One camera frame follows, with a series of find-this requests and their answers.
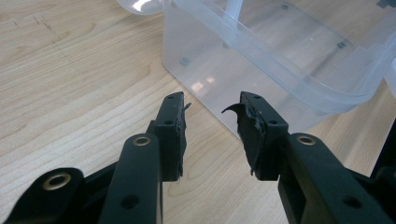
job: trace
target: clear plastic bin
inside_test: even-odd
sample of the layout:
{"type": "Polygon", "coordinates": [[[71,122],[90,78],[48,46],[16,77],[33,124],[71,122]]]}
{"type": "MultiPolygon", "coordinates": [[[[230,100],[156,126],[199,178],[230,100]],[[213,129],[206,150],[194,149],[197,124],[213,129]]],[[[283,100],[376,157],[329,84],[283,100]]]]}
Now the clear plastic bin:
{"type": "Polygon", "coordinates": [[[395,85],[396,10],[376,1],[165,0],[164,14],[165,67],[235,133],[220,112],[240,91],[302,132],[395,85]]]}

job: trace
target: light wood tabletop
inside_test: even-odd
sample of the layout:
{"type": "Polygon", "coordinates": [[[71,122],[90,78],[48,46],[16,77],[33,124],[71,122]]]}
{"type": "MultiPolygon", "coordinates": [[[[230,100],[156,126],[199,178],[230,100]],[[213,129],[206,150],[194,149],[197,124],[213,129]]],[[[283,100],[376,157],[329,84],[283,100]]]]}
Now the light wood tabletop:
{"type": "MultiPolygon", "coordinates": [[[[163,67],[163,14],[115,0],[0,1],[0,221],[40,175],[90,175],[143,133],[163,97],[184,91],[184,176],[164,183],[164,223],[286,223],[276,182],[250,176],[239,138],[163,67]]],[[[395,119],[375,97],[309,132],[348,168],[369,175],[395,119]]]]}

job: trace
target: wood grain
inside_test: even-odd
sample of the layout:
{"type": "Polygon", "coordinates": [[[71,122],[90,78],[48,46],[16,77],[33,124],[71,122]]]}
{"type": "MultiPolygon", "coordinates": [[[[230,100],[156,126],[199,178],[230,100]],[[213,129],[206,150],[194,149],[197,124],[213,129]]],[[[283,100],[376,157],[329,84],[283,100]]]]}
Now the wood grain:
{"type": "MultiPolygon", "coordinates": [[[[116,1],[0,1],[0,221],[48,170],[84,175],[116,161],[162,99],[184,91],[185,175],[164,184],[164,223],[286,223],[276,183],[249,175],[239,139],[162,64],[163,15],[116,1]]],[[[369,103],[311,130],[348,167],[370,174],[396,103],[369,103]]]]}

